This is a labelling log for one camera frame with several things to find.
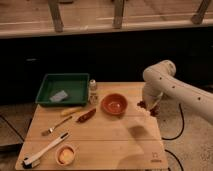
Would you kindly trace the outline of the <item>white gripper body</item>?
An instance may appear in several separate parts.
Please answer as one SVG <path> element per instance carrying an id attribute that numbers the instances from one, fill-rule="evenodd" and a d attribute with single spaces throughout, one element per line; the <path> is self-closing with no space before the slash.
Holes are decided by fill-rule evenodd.
<path id="1" fill-rule="evenodd" d="M 163 93 L 149 84 L 145 84 L 142 89 L 142 97 L 146 104 L 155 104 L 163 96 Z"/>

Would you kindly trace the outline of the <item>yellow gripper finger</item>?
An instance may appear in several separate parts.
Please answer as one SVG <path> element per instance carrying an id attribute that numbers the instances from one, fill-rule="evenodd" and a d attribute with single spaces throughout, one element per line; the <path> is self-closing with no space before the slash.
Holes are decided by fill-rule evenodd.
<path id="1" fill-rule="evenodd" d="M 147 110 L 150 111 L 152 110 L 161 100 L 160 96 L 148 96 L 146 98 L 146 107 Z"/>

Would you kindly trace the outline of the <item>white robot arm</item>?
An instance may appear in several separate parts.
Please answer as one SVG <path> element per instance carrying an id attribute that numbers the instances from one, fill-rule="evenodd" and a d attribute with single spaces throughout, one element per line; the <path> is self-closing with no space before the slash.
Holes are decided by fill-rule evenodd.
<path id="1" fill-rule="evenodd" d="M 146 109 L 153 109 L 166 94 L 197 110 L 213 125 L 213 94 L 176 79 L 175 73 L 176 66 L 171 60 L 163 60 L 143 71 L 142 98 Z"/>

